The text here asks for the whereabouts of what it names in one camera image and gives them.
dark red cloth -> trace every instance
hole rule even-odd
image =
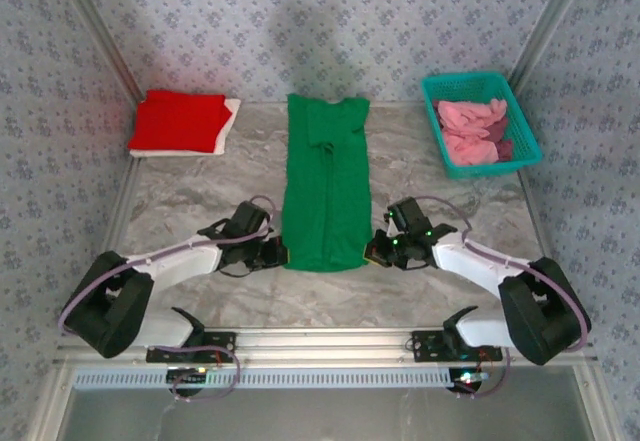
[[[507,130],[507,124],[509,124],[509,120],[505,116],[500,121],[496,121],[491,126],[484,128],[489,131],[489,136],[485,136],[483,139],[491,141],[492,143],[498,143],[498,141],[504,138],[504,132]]]
[[[231,117],[222,94],[151,90],[138,105],[129,149],[212,153]]]
[[[498,150],[498,162],[511,161],[513,159],[513,140],[501,139],[496,143]]]

pink cloth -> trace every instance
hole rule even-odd
[[[511,158],[509,151],[513,152],[513,142],[502,141],[508,123],[506,101],[492,99],[488,105],[440,101],[434,106],[440,115],[449,158],[454,164],[493,164]]]

glass panel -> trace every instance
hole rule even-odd
[[[75,391],[58,441],[405,439],[588,441],[571,368],[514,369],[502,391],[458,399],[439,389],[237,390],[176,403],[167,390]]]

wire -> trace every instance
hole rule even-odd
[[[482,358],[485,358],[489,360],[489,363],[491,364],[491,367],[489,368],[489,376],[493,375],[493,359],[491,359],[491,357],[487,354],[487,352],[484,349],[479,349],[478,354],[480,355],[481,360],[478,363],[477,371],[480,372],[480,368],[482,366]]]
[[[442,203],[445,206],[447,206],[467,226],[467,228],[463,231],[463,235],[464,235],[464,233],[468,233],[473,229],[471,227],[471,223],[469,222],[469,218],[467,218],[467,216],[462,212],[462,210],[460,208],[458,208],[457,206],[453,205],[452,203],[450,203],[449,201],[447,201],[446,199],[442,199],[442,198],[439,198],[437,196],[428,196],[428,195],[415,196],[413,199],[415,199],[416,201],[420,201],[420,200],[423,200],[423,199],[428,199],[428,200],[431,200],[431,201],[437,201],[437,202]]]
[[[173,246],[171,248],[167,248],[162,251],[159,251],[149,256],[148,258],[138,259],[136,261],[129,261],[121,266],[118,266],[117,268],[107,271],[106,273],[104,273],[101,276],[98,276],[91,283],[89,283],[82,291],[78,293],[78,295],[75,298],[73,298],[69,302],[69,304],[67,304],[67,306],[62,310],[62,313],[60,313],[60,317],[58,318],[58,329],[60,329],[60,331],[64,334],[75,334],[73,331],[67,329],[67,327],[64,324],[67,318],[69,317],[69,315],[71,314],[71,312],[78,306],[78,304],[82,302],[84,298],[86,298],[89,294],[91,294],[91,292],[94,289],[96,289],[98,286],[100,286],[104,282],[110,280],[114,276],[117,276],[118,274],[122,273],[123,271],[126,271],[129,268],[135,268],[136,266],[147,264],[148,262],[153,263],[160,259],[166,258],[167,256],[171,256],[173,254],[180,253],[182,251],[191,250],[194,248],[200,248],[203,246],[217,246],[217,245],[225,245],[225,244],[243,243],[245,241],[249,241],[251,239],[257,238],[263,235],[264,233],[268,233],[269,228],[271,227],[271,222],[276,213],[276,205],[271,200],[271,198],[267,196],[263,196],[261,194],[251,198],[250,202],[253,202],[258,199],[267,201],[269,203],[271,207],[271,214],[267,218],[267,224],[264,227],[260,228],[255,233],[249,234],[247,236],[240,236],[238,238],[207,239],[203,241],[197,241],[195,243],[185,243],[178,246]]]
[[[173,384],[171,385],[171,392],[173,393],[173,396],[177,401],[184,401],[185,403],[194,403],[194,402],[212,401],[214,399],[224,398],[228,394],[231,394],[231,392],[233,392],[233,390],[236,388],[236,386],[240,382],[240,375],[241,375],[240,360],[238,359],[238,357],[235,355],[233,351],[230,351],[221,346],[208,345],[208,346],[193,346],[189,348],[174,348],[172,346],[155,346],[154,348],[160,351],[166,351],[168,353],[199,353],[202,351],[214,351],[216,353],[216,358],[218,360],[219,360],[220,353],[222,353],[229,356],[233,361],[233,364],[235,364],[236,372],[233,376],[233,380],[231,381],[231,384],[229,384],[229,386],[224,388],[222,391],[218,391],[216,394],[213,394],[211,396],[188,398],[186,396],[181,396],[180,394],[178,394],[178,385],[182,383],[185,380],[185,378],[188,378],[193,373],[181,374],[173,381]]]

folded green shirt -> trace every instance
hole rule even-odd
[[[371,191],[364,123],[369,101],[289,101],[283,243],[290,269],[330,272],[366,264]]]

